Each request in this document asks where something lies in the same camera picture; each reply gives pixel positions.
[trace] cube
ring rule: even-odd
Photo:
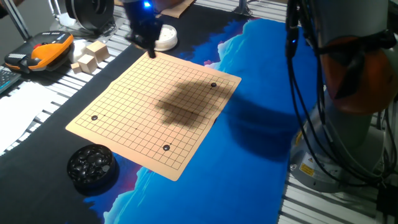
[[[103,62],[110,57],[107,46],[100,41],[96,41],[87,46],[86,54],[94,56],[97,63]]]
[[[71,66],[71,68],[72,68],[72,70],[73,70],[73,72],[74,72],[75,74],[81,72],[81,68],[80,68],[79,63],[73,63],[73,64],[71,64],[70,66]]]
[[[93,73],[98,66],[95,58],[90,55],[82,56],[77,63],[79,63],[81,70],[88,74]]]

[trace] keyboard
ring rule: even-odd
[[[10,72],[6,68],[0,66],[0,93],[9,88],[21,77],[20,74]]]

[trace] go board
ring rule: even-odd
[[[176,181],[240,81],[166,54],[144,54],[67,130]]]

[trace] blue mat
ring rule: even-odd
[[[264,19],[249,21],[243,34],[218,45],[221,62],[208,66],[242,82],[178,181],[116,156],[118,183],[86,199],[105,223],[276,223],[290,141],[298,130],[284,27]],[[203,58],[203,48],[196,49],[196,56]],[[190,60],[198,63],[197,57]],[[311,108],[316,61],[304,40],[294,66]]]

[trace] table surface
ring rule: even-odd
[[[275,10],[278,14],[285,12],[285,4],[266,1],[268,6],[263,4],[252,10],[257,12],[258,16],[266,17],[280,21],[280,16],[275,19]],[[197,4],[213,7],[222,10],[230,10],[231,5],[237,5],[235,1],[220,1],[217,4],[212,1],[201,0]],[[121,7],[116,6],[114,15],[120,18],[126,18]],[[4,153],[12,150],[22,141],[27,139],[43,122],[48,119],[60,106],[62,106],[70,97],[88,83],[96,74],[115,59],[130,43],[124,40],[124,36],[129,32],[128,21],[116,32],[106,44],[111,54],[110,58],[101,62],[98,69],[92,75],[85,73],[74,74],[67,66],[62,65],[52,76],[43,77],[54,81],[51,85],[45,86],[49,90],[57,93],[51,104],[47,105],[43,112],[38,114],[26,132],[12,144]],[[13,89],[5,93],[7,96],[13,95],[25,82],[17,83]],[[393,223],[394,218],[384,216],[376,210],[377,190],[363,188],[358,191],[340,192],[337,194],[325,194],[314,191],[302,185],[289,173],[285,181],[284,194],[279,210],[278,223]]]

